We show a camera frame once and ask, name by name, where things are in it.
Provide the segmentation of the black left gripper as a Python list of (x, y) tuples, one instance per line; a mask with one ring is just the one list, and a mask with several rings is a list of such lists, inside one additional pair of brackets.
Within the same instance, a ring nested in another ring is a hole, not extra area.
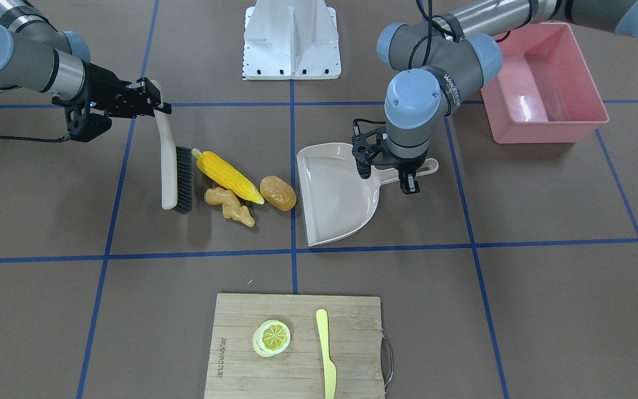
[[(359, 123), (377, 125), (368, 133), (362, 133)], [(352, 121), (352, 154), (356, 160), (359, 176), (368, 179), (372, 166), (388, 166), (398, 170), (401, 192), (413, 195), (420, 192), (417, 171), (427, 159), (427, 151), (415, 157), (400, 157), (388, 148), (388, 134), (385, 121), (355, 119)]]

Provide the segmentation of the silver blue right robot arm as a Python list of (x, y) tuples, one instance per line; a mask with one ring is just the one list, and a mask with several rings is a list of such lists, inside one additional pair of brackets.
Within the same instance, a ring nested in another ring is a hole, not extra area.
[(25, 88), (46, 94), (63, 107), (66, 134), (61, 141), (87, 143), (111, 128), (114, 118), (155, 117), (161, 142), (172, 146), (160, 84), (134, 83), (91, 61), (86, 41), (57, 30), (27, 1), (0, 1), (0, 93)]

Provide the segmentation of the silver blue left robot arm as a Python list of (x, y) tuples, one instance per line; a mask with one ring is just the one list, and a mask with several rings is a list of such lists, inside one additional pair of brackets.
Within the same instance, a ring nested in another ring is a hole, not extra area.
[(496, 36), (524, 26), (562, 21), (615, 35), (638, 37), (638, 1), (475, 1), (435, 13), (416, 2), (422, 21), (393, 23), (377, 41), (377, 55), (397, 74), (387, 87), (385, 118), (362, 133), (353, 122), (352, 153), (366, 180), (374, 166), (397, 169), (405, 195), (420, 191), (435, 122), (458, 110), (467, 96), (498, 75), (503, 53)]

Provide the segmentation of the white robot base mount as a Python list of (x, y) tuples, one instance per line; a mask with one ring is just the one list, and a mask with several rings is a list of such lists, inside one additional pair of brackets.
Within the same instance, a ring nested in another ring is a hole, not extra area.
[(241, 76), (248, 80), (337, 79), (337, 13), (324, 1), (258, 1), (245, 11)]

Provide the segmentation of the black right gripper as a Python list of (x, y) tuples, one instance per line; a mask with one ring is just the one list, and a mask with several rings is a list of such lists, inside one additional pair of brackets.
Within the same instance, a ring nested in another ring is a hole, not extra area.
[(172, 114), (164, 102), (159, 81), (140, 78), (135, 83), (117, 78), (113, 71), (83, 62), (82, 88), (72, 99), (55, 94), (52, 104), (64, 108), (68, 139), (88, 143), (112, 126), (112, 118), (155, 117), (155, 113)]

